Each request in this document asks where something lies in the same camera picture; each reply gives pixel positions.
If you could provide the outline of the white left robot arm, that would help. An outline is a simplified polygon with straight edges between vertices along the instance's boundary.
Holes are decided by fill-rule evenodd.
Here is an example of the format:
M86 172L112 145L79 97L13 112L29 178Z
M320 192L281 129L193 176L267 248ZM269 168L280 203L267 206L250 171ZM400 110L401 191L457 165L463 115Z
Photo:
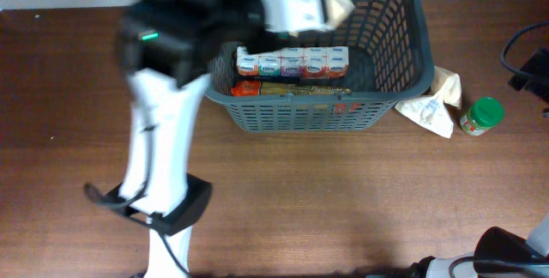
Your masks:
M131 129L124 181L107 193L85 184L93 203L149 231L147 277L185 277L193 225L212 194L187 173L192 133L210 64L229 42L276 51L292 33L324 32L326 0L137 0L117 32L129 89Z

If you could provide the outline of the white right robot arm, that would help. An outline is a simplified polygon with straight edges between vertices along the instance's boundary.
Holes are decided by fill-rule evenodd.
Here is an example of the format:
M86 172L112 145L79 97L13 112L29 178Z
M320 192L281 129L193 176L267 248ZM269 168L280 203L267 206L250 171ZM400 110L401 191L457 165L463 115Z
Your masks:
M426 257L404 274L415 278L548 278L548 218L522 238L491 227L473 252L453 258Z

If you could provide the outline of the green lidded glass jar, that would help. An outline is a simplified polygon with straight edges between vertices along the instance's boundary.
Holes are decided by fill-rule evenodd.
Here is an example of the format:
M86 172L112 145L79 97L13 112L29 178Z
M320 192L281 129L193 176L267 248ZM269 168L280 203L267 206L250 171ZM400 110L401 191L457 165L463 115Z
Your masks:
M460 127L470 136L480 136L504 119L502 104L493 98L483 97L474 102L460 118Z

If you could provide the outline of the spaghetti packet with red ends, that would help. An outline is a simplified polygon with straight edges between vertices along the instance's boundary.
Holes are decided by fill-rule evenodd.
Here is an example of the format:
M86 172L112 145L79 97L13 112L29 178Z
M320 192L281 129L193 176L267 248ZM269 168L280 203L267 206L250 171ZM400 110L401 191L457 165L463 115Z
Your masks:
M349 88L330 86L300 86L276 82L241 81L231 89L232 96L256 96L256 95L324 95L324 94L350 94Z

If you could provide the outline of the Kleenex tissue multipack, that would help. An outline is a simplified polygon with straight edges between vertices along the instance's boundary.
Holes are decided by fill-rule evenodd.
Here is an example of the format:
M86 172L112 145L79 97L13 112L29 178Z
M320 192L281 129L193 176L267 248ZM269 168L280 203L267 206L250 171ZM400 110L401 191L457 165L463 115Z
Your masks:
M349 68L347 46L293 47L250 54L245 46L236 49L237 72L242 76L335 79Z

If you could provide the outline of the grey plastic basket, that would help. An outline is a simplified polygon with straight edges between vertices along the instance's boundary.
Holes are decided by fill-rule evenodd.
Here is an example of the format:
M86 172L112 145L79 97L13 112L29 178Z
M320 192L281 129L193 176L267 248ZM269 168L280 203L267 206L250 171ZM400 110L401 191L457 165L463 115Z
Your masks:
M434 64L421 0L351 0L354 11L336 30L291 37L292 47L345 46L347 73L317 86L349 94L235 97L237 42L227 43L209 65L206 95L223 105L243 130L266 133L303 130L363 130L395 103L413 99L431 85Z

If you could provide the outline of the white beige food bag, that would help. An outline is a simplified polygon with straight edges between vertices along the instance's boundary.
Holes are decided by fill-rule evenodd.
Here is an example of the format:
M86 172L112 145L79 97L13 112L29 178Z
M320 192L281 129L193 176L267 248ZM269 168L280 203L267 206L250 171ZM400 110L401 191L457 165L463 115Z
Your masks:
M415 99L399 101L395 109L417 125L450 139L454 122L446 105L461 108L461 79L458 74L436 66L431 93Z

